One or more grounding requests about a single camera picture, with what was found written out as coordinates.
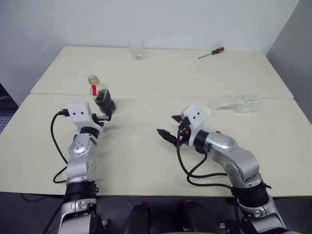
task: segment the dark floor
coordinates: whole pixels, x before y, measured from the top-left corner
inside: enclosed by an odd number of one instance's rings
[[[25,194],[28,199],[40,196]],[[110,219],[110,233],[122,233],[127,216],[135,204],[149,203],[152,214],[151,233],[176,231],[174,220],[177,203],[194,200],[210,209],[217,220],[234,219],[234,208],[225,198],[172,196],[109,196],[99,197],[97,211],[102,219]],[[312,234],[312,197],[276,199],[276,205],[289,230]],[[38,202],[27,202],[20,194],[0,193],[0,233],[40,234],[50,216],[61,203],[60,197],[47,197]],[[51,234],[57,233],[59,216],[52,224]]]

